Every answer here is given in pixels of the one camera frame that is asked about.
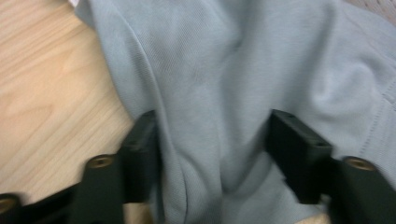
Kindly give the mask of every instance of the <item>black mount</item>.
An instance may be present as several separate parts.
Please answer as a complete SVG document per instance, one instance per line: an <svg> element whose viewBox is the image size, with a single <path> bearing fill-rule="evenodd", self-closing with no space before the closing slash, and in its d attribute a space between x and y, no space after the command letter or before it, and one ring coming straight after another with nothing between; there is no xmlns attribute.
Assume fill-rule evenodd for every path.
<svg viewBox="0 0 396 224"><path fill-rule="evenodd" d="M124 223L122 205L147 202L160 185L158 142L150 111L116 154L87 161L80 183L27 205L18 194L0 194L0 224ZM396 223L396 192L375 165L356 157L334 160L332 146L293 115L273 110L265 145L299 203L330 196L333 224Z"/></svg>

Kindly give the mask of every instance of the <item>stitching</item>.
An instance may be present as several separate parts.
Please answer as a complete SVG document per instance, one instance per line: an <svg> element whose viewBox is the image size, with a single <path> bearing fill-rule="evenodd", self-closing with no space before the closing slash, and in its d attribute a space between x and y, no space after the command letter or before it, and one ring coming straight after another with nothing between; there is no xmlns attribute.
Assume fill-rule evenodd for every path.
<svg viewBox="0 0 396 224"><path fill-rule="evenodd" d="M157 93L156 95L157 95L157 97L158 97L158 99L157 99L157 100L158 100L158 104L160 104L163 108L165 108L165 105L164 105L164 103L163 103L163 96L162 96L161 91L160 91L160 88L159 88L159 86L158 86L157 79L156 79L156 77L154 76L154 72L153 72L152 66L151 66L151 64L150 64L150 62L149 62L149 57L148 57L148 55L147 55L145 49L143 48L143 45L141 44L139 38L137 37L137 35L136 35L135 31L134 31L134 28L133 28L133 27L131 26L131 24L130 24L127 20L125 20L125 18L121 15L120 9L114 4L114 2L113 2L113 1L109 1L109 3L116 9L117 13L120 15L120 17L122 18L122 20L123 20L123 21L128 25L128 27L131 29L132 35L134 36L134 38L135 38L135 40L136 40L136 42L137 42L137 44L138 44L138 46L139 46L139 49L142 51L143 57L144 57L145 61L146 61L147 64L148 64L148 73L149 73L149 75L151 76L151 78L152 78L152 80L153 80L153 84L154 84L154 87L155 87L155 90L156 90L156 93ZM166 115L166 110L164 110L163 113L164 113L163 119L164 119L164 121L167 121L167 117L168 117L168 116ZM172 141L172 138L171 138L168 134L167 134L165 137L166 137L167 140L169 141L171 147L172 147L172 148L175 148L175 145L174 145L174 143L173 143L173 141ZM186 223L187 213L188 213L188 197L187 197L187 188L186 188L186 178L185 178L185 174L184 174L184 172L183 172L183 169L181 169L181 163L180 163L179 158L177 158L177 161L178 161L178 166L179 166L180 171L181 171L182 176L183 176L184 190L185 190L185 192L186 192L186 194L185 194L185 197L186 197L186 209L185 209L185 215L184 215L184 217L183 217L183 223Z"/></svg>
<svg viewBox="0 0 396 224"><path fill-rule="evenodd" d="M385 102L383 102L383 103L381 104L381 107L380 107L379 111L377 112L377 114L376 114L375 117L374 117L374 120L373 120L373 123L372 123L372 125L371 125L369 134L368 134L368 136L367 136L367 138L366 138L366 141L364 142L363 146L361 147L361 150L359 151L359 157L363 157L364 153L365 153L366 150L367 150L367 147L368 147L368 146L370 145L370 143L371 143L371 140L372 140L371 137L373 136L373 132L376 130L376 127L377 127L377 125L378 125L378 123L379 123L379 118L381 117L382 112L384 111L384 107L385 107L385 104L384 104L384 103L385 103Z"/></svg>

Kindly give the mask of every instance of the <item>wooden table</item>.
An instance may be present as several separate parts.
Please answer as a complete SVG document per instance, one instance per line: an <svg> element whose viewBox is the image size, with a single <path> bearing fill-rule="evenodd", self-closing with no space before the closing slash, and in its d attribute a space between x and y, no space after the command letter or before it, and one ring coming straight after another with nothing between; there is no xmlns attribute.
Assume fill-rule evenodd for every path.
<svg viewBox="0 0 396 224"><path fill-rule="evenodd" d="M132 125L95 32L65 0L0 2L0 193L31 203L76 183ZM146 206L125 209L128 223L151 223Z"/></svg>

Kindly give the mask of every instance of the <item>seam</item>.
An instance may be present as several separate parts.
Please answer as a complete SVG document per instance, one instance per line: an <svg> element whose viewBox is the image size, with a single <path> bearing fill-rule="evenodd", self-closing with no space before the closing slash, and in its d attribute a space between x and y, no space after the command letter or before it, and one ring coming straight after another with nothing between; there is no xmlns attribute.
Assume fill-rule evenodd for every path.
<svg viewBox="0 0 396 224"><path fill-rule="evenodd" d="M385 92L382 94L382 96L384 97L385 100L387 100L390 104L392 104L393 107L396 106L396 102L394 99L395 96L393 94L391 94L392 90L394 90L396 88L396 80L394 80L385 90Z"/></svg>
<svg viewBox="0 0 396 224"><path fill-rule="evenodd" d="M364 153L367 150L367 147L370 145L371 140L372 140L372 136L373 136L373 132L376 130L376 127L378 126L379 123L379 119L384 111L384 107L385 107L385 102L381 103L380 109L379 111L376 113L374 120L372 122L370 131L367 135L366 141L364 142L363 146L361 147L361 150L359 151L359 156L363 157Z"/></svg>
<svg viewBox="0 0 396 224"><path fill-rule="evenodd" d="M160 91L160 88L159 88L159 86L158 86L157 79L156 79L156 77L154 76L154 72L153 72L152 66L151 66L151 64L150 64L150 62L149 62L149 57L148 57L148 55L147 55L145 49L143 48L143 45L141 44L139 38L137 37L137 35L136 35L135 31L134 31L134 28L133 28L133 27L131 26L131 24L130 24L127 20L125 20L125 18L121 15L120 9L119 9L112 1L109 1L109 3L116 9L116 11L117 11L117 13L119 14L119 16L122 18L122 20L123 20L123 21L128 25L128 27L130 28L130 30L131 30L131 32L132 32L132 35L134 36L134 39L136 40L136 42L137 42L137 44L138 44L140 50L142 51L143 57L144 57L145 61L146 61L147 64L148 64L148 73L149 73L149 75L151 76L151 79L153 80L153 84L154 84L155 91L156 91L156 94L155 94L155 95L158 97L157 103L158 103L159 105L161 105L163 108L165 108L165 105L164 105L164 103L163 103L163 96L162 96L161 91ZM164 113L163 119L164 119L165 122L167 122L167 117L168 117L168 116L167 116L167 114L166 114L166 110L164 110L163 113ZM169 130L168 130L166 127L163 127L163 128L167 131L167 132L165 132L165 133L169 133ZM172 148L175 148L175 145L174 145L174 143L173 143L173 141L172 141L172 138L171 138L168 134L166 134L165 137L166 137L167 140L169 141L169 144L171 145L171 147L172 147ZM185 207L185 214L184 214L184 217L183 217L183 223L186 223L187 211L188 211L188 197L187 197L187 188L186 188L186 178L185 178L185 174L184 174L184 172L183 172L183 169L181 169L181 163L180 163L179 158L177 158L177 161L178 161L178 166L179 166L179 168L180 168L180 172L182 173L182 176L183 176L184 190L185 190L185 192L186 192L186 194L185 194L185 198L186 198L186 207Z"/></svg>

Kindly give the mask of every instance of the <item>black bracket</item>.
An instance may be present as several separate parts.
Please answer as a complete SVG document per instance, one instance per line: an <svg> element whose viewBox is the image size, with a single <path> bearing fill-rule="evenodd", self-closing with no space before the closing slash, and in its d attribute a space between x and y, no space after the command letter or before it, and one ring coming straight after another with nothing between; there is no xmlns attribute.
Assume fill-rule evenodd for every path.
<svg viewBox="0 0 396 224"><path fill-rule="evenodd" d="M333 224L395 224L396 192L369 161L332 158L332 145L300 120L274 110L265 139L299 203L331 198ZM32 204L0 194L0 224L121 224L124 203L144 203L160 189L161 154L153 111L139 118L113 155L87 161L81 182Z"/></svg>
<svg viewBox="0 0 396 224"><path fill-rule="evenodd" d="M331 197L333 224L395 224L396 192L378 168L361 158L332 158L332 145L292 114L274 110L266 150L299 203Z"/></svg>

